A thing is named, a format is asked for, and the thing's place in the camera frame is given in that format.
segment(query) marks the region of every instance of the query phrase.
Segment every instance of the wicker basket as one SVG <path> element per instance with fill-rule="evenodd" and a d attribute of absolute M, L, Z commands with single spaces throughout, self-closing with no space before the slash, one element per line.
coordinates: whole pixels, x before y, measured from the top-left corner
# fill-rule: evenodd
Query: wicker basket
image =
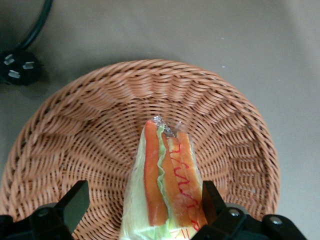
<path fill-rule="evenodd" d="M 0 214 L 14 220 L 88 180 L 75 239 L 117 239 L 123 195 L 144 123 L 182 120 L 202 178 L 261 219 L 279 199 L 276 150 L 263 118 L 215 73 L 167 60 L 121 62 L 51 96 L 19 134 L 4 170 Z"/>

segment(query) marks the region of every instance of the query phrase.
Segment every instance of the plastic bag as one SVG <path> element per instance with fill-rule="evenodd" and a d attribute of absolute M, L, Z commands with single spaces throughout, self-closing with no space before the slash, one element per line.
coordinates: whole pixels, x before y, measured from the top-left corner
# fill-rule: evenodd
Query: plastic bag
<path fill-rule="evenodd" d="M 181 122 L 147 121 L 124 196 L 121 240 L 191 239 L 205 224 L 202 180 Z"/>

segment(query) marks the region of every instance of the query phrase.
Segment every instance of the gray table surface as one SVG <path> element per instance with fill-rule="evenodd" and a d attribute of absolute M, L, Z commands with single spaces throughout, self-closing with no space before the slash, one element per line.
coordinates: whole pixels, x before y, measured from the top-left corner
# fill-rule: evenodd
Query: gray table surface
<path fill-rule="evenodd" d="M 320 1 L 56 0 L 30 50 L 45 77 L 0 85 L 0 176 L 18 133 L 55 91 L 122 61 L 167 59 L 216 72 L 257 106 L 278 151 L 278 214 L 320 237 Z M 0 1 L 0 52 L 42 8 Z"/>

